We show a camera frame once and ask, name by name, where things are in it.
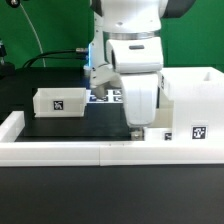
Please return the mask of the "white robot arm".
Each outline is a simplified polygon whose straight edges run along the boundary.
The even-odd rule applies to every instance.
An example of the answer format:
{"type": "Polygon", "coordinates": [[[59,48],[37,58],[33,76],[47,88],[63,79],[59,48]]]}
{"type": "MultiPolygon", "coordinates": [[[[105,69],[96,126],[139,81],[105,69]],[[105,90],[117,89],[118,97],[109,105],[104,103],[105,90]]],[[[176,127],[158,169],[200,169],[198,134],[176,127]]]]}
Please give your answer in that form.
{"type": "Polygon", "coordinates": [[[90,88],[102,98],[122,90],[131,138],[141,140],[155,120],[158,74],[164,67],[161,20],[180,18],[196,0],[90,0],[94,38],[88,46],[90,88]]]}

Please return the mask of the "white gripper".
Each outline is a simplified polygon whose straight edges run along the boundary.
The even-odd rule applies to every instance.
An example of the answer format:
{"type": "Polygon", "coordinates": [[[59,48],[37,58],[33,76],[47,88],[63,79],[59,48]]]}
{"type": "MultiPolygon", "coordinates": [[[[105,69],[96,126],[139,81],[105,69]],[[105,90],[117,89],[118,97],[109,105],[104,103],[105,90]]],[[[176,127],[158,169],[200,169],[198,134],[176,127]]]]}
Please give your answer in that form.
{"type": "Polygon", "coordinates": [[[91,69],[90,88],[97,98],[104,97],[106,85],[113,82],[117,82],[122,89],[126,123],[131,128],[131,140],[142,141],[144,130],[140,127],[149,127],[155,120],[158,74],[117,73],[109,64],[91,69]]]}

